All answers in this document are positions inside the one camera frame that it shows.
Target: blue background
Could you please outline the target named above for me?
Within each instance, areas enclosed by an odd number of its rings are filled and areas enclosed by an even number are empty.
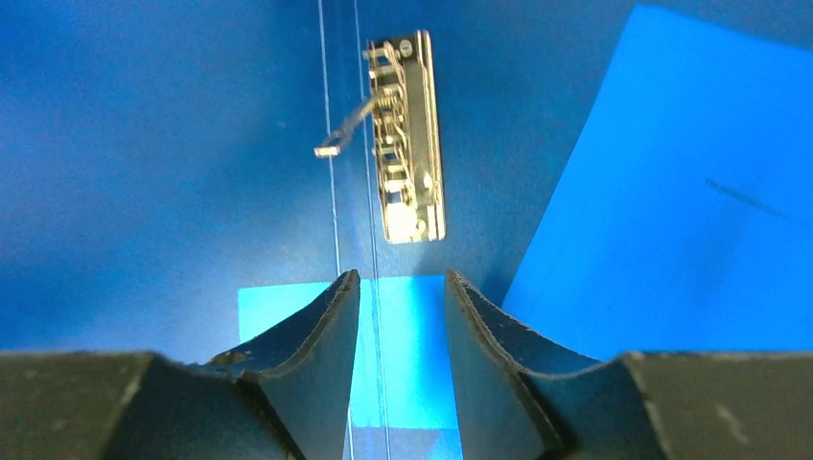
[[[459,456],[447,268],[595,357],[811,347],[813,6],[288,3],[0,7],[0,348],[205,360],[357,268],[346,456],[407,459]],[[418,28],[449,236],[393,246],[367,133],[312,152]]]

